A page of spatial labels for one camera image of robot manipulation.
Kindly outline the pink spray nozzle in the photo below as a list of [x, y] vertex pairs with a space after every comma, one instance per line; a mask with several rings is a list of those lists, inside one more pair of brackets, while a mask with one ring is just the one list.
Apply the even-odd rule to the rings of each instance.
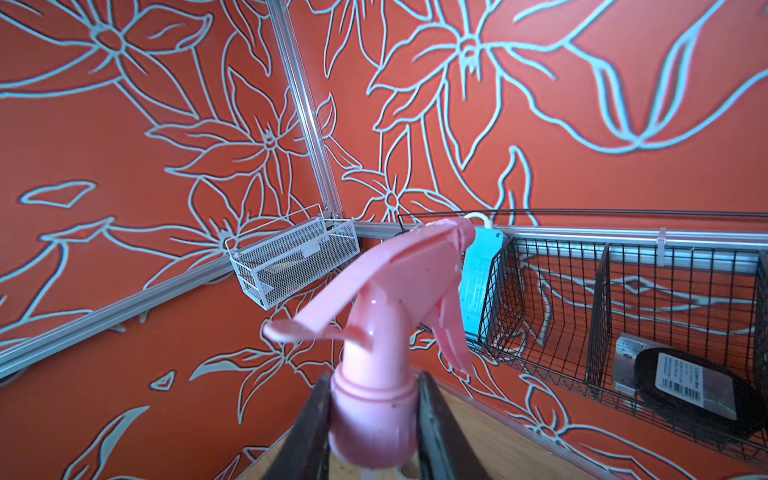
[[409, 338], [432, 329], [441, 353], [465, 374], [472, 360], [462, 321], [462, 256], [474, 224], [432, 222], [366, 251], [290, 320], [262, 329], [273, 342], [344, 343], [331, 377], [330, 447], [365, 469], [399, 466], [417, 447], [416, 374]]

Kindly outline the clear plastic wall bin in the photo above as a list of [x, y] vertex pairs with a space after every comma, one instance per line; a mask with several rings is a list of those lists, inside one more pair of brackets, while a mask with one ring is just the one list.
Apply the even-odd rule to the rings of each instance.
[[360, 254], [355, 222], [324, 214], [279, 231], [257, 226], [224, 246], [243, 293], [263, 310]]

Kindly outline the light blue box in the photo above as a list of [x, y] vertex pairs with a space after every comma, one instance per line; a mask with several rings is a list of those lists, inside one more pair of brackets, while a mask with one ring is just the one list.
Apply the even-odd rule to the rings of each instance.
[[459, 288], [465, 334], [477, 339], [494, 257], [504, 244], [504, 235], [496, 229], [475, 228], [475, 240], [466, 250]]

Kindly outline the black round device with label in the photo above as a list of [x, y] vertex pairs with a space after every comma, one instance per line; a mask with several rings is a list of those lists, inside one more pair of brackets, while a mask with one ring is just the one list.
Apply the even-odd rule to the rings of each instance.
[[633, 335], [616, 341], [612, 382], [696, 439], [735, 443], [767, 425], [766, 402], [747, 381], [703, 357]]

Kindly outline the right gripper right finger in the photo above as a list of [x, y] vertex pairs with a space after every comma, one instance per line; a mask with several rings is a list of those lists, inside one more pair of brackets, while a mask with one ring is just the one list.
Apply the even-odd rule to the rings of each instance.
[[418, 462], [421, 479], [488, 479], [431, 374], [418, 376]]

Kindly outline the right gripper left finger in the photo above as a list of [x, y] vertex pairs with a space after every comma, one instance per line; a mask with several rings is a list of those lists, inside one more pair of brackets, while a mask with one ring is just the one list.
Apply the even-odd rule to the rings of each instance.
[[288, 432], [264, 479], [326, 480], [329, 477], [331, 375], [324, 374]]

